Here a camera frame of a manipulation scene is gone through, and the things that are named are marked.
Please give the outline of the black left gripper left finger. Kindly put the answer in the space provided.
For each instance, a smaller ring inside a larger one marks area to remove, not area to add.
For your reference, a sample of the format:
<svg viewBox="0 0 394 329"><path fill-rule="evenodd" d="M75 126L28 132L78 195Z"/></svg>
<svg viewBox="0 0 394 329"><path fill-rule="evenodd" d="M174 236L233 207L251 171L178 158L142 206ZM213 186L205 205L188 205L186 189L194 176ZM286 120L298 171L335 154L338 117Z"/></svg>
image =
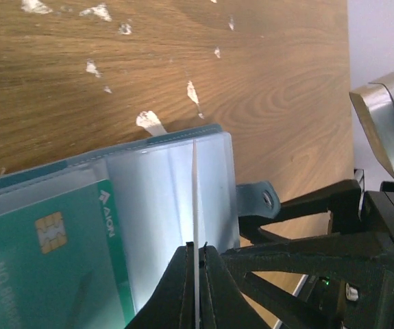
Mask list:
<svg viewBox="0 0 394 329"><path fill-rule="evenodd" d="M128 328L194 328L194 245L176 249L148 302Z"/></svg>

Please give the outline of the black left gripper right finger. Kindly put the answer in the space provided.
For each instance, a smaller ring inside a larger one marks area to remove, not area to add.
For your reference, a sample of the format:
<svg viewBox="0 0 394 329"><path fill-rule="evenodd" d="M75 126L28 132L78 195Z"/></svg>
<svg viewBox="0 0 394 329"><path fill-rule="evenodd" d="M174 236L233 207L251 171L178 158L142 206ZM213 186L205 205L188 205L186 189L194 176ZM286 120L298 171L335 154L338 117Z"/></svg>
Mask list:
<svg viewBox="0 0 394 329"><path fill-rule="evenodd" d="M199 258L199 327L268 328L243 297L216 248L200 248Z"/></svg>

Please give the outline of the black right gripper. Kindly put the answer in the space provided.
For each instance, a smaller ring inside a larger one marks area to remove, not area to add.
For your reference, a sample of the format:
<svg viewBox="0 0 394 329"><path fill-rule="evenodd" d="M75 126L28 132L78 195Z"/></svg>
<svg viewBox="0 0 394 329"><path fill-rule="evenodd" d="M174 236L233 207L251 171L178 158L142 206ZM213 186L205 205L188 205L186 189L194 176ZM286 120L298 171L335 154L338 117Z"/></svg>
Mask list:
<svg viewBox="0 0 394 329"><path fill-rule="evenodd" d="M240 290L289 328L394 328L394 182L366 193L359 217L361 193L346 179L283 202L277 215L240 216L240 235L262 244L221 256ZM289 241L261 228L325 212L340 234ZM308 304L259 271L315 276Z"/></svg>

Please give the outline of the teal credit card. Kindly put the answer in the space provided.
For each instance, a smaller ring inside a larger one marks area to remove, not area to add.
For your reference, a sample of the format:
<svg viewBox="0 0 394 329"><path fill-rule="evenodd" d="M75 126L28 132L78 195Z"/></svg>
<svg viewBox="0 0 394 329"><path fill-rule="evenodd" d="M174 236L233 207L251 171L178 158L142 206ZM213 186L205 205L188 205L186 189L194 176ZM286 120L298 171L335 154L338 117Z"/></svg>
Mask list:
<svg viewBox="0 0 394 329"><path fill-rule="evenodd" d="M0 328L124 328L134 315L109 180L0 197Z"/></svg>

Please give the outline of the blue leather card holder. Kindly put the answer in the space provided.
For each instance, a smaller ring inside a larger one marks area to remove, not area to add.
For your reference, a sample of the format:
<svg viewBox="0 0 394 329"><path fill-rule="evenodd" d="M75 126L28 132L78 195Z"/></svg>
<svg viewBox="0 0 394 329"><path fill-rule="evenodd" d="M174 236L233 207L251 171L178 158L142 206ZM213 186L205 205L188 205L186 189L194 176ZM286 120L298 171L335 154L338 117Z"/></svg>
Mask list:
<svg viewBox="0 0 394 329"><path fill-rule="evenodd" d="M224 252L239 246L240 216L280 211L268 182L235 182L232 139L218 125L2 175L0 197L34 202L101 180L112 185L135 314L178 247L194 241Z"/></svg>

